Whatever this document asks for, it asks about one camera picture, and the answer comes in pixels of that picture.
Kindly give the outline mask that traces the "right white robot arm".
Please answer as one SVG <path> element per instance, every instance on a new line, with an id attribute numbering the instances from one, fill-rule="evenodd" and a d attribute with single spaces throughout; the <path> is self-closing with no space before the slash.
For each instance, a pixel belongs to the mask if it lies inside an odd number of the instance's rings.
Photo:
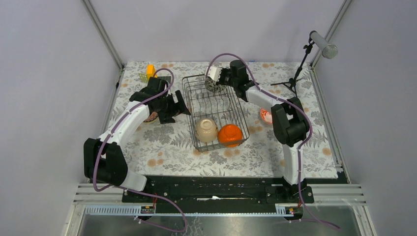
<path id="1" fill-rule="evenodd" d="M 246 64 L 234 60 L 228 68 L 216 69 L 208 76 L 216 85 L 230 86 L 236 96 L 271 113 L 273 132 L 283 147 L 286 181 L 282 189 L 284 200 L 293 203 L 301 197 L 304 188 L 301 147 L 311 134 L 311 123 L 296 97 L 284 99 L 259 86 Z"/>

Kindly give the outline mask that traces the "pink speckled bowl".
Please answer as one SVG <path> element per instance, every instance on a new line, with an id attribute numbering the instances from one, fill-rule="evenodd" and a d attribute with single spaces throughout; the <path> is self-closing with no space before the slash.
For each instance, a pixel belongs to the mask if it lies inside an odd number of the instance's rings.
<path id="1" fill-rule="evenodd" d="M 221 67 L 212 66 L 210 68 L 206 68 L 205 86 L 207 90 L 211 92 L 221 92 L 226 88 L 225 85 L 217 84 L 217 82 L 220 80 L 221 71 Z"/>

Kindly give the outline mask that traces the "yellow patterned bowl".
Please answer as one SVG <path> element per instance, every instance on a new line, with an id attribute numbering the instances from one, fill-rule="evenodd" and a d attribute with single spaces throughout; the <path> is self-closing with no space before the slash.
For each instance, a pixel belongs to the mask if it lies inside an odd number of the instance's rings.
<path id="1" fill-rule="evenodd" d="M 150 119 L 148 120 L 147 119 L 147 120 L 144 120 L 143 123 L 150 124 L 150 123 L 153 123 L 153 122 L 155 122 L 157 120 L 158 120 L 158 118 L 155 118 L 155 119 L 152 119 L 152 120 L 150 120 Z"/>

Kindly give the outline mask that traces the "blue white patterned bowl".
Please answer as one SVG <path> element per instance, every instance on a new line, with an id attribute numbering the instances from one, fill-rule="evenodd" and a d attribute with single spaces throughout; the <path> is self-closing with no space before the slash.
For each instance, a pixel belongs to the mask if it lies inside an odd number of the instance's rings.
<path id="1" fill-rule="evenodd" d="M 151 114 L 150 114 L 150 116 L 147 118 L 148 120 L 150 119 L 150 120 L 152 120 L 152 119 L 155 119 L 155 118 L 158 118 L 158 113 L 157 112 L 152 112 Z"/>

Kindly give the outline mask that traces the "beige ceramic bowl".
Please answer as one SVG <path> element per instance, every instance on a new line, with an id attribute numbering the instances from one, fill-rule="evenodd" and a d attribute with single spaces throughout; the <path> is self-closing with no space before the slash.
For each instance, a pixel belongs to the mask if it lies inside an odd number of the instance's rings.
<path id="1" fill-rule="evenodd" d="M 195 125 L 195 129 L 195 136 L 201 142 L 209 143 L 217 138 L 217 124 L 210 118 L 199 119 Z"/>

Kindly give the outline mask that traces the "red white patterned bowl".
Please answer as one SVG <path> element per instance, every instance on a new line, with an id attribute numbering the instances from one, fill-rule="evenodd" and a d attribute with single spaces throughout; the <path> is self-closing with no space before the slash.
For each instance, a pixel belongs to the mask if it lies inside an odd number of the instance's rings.
<path id="1" fill-rule="evenodd" d="M 260 117 L 264 122 L 273 124 L 271 113 L 263 108 L 260 109 Z"/>

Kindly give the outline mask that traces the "orange bowl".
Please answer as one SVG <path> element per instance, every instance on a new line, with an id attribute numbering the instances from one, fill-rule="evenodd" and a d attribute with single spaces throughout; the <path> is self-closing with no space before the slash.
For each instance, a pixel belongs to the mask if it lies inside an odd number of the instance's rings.
<path id="1" fill-rule="evenodd" d="M 219 130 L 217 138 L 225 147 L 234 148 L 242 143 L 243 133 L 237 125 L 227 124 Z"/>

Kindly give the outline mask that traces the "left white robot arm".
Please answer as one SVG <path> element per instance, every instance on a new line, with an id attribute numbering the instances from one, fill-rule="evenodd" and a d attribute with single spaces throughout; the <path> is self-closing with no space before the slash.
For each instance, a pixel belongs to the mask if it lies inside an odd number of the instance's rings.
<path id="1" fill-rule="evenodd" d="M 170 92 L 166 80 L 151 77 L 146 87 L 131 95 L 122 115 L 98 138 L 88 138 L 84 143 L 85 177 L 124 189 L 134 190 L 140 202 L 152 197 L 152 188 L 146 185 L 144 175 L 130 170 L 123 148 L 136 129 L 154 112 L 161 124 L 174 123 L 174 117 L 189 115 L 180 90 Z"/>

